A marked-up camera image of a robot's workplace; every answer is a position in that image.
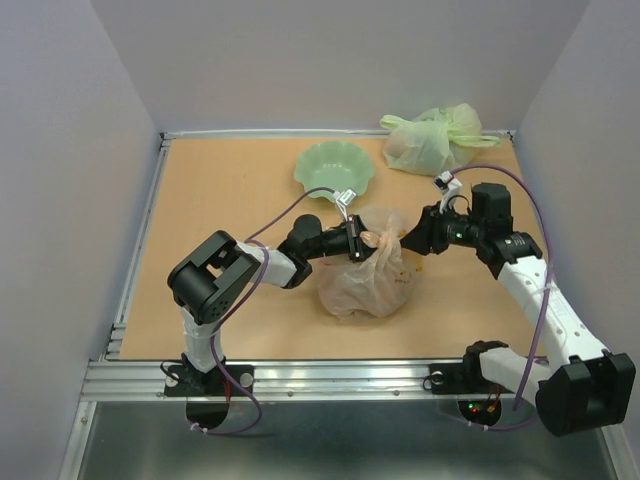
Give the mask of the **banana print plastic bag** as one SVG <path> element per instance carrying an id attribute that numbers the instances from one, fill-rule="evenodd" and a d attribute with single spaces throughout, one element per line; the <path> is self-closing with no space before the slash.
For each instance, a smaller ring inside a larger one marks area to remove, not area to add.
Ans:
<path id="1" fill-rule="evenodd" d="M 367 206 L 358 211 L 366 226 L 364 243 L 373 253 L 363 262 L 345 255 L 325 257 L 315 269 L 317 291 L 332 315 L 357 322 L 394 314 L 420 279 L 422 257 L 401 247 L 409 222 L 399 210 Z"/>

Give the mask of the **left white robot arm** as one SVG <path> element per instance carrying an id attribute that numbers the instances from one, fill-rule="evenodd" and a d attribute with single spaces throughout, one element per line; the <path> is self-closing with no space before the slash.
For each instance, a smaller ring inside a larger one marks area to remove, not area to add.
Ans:
<path id="1" fill-rule="evenodd" d="M 216 362 L 224 354 L 218 330 L 249 284 L 293 289 L 311 275 L 315 259 L 345 255 L 362 262 L 374 251 L 363 240 L 365 231 L 358 215 L 325 229 L 318 217 L 307 214 L 295 220 L 277 248 L 269 249 L 219 230 L 174 267 L 167 285 L 183 315 L 183 357 L 191 386 L 202 394 L 221 386 L 223 371 Z"/>

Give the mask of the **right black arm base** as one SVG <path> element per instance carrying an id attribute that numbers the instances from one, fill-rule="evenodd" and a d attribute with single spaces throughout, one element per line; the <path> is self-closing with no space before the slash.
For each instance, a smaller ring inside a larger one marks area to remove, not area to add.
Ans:
<path id="1" fill-rule="evenodd" d="M 501 341 L 477 341 L 458 362 L 432 362 L 422 387 L 433 395 L 457 395 L 459 414 L 445 415 L 484 432 L 510 432 L 528 425 L 499 423 L 501 395 L 518 389 L 525 359 Z"/>

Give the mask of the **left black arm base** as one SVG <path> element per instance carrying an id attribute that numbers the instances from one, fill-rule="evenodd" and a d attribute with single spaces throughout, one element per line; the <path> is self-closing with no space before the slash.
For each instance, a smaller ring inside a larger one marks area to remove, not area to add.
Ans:
<path id="1" fill-rule="evenodd" d="M 185 415 L 190 427 L 204 434 L 234 434 L 241 427 L 223 427 L 231 420 L 231 401 L 246 397 L 217 368 L 202 373 L 187 361 L 163 361 L 160 371 L 165 376 L 163 395 L 185 399 Z"/>

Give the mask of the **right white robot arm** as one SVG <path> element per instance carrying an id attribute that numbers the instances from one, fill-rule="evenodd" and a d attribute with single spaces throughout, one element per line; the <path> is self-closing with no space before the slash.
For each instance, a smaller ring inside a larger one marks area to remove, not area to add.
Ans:
<path id="1" fill-rule="evenodd" d="M 434 181 L 441 200 L 424 207 L 420 220 L 401 241 L 422 256 L 450 246 L 474 250 L 534 327 L 528 356 L 502 341 L 477 341 L 460 364 L 436 371 L 440 391 L 475 392 L 496 384 L 532 405 L 545 428 L 561 437 L 624 421 L 636 368 L 625 353 L 614 354 L 579 318 L 553 278 L 533 237 L 513 227 L 511 195 L 502 184 L 471 189 L 467 213 L 455 211 L 460 182 L 449 173 Z M 542 345 L 546 361 L 535 360 Z"/>

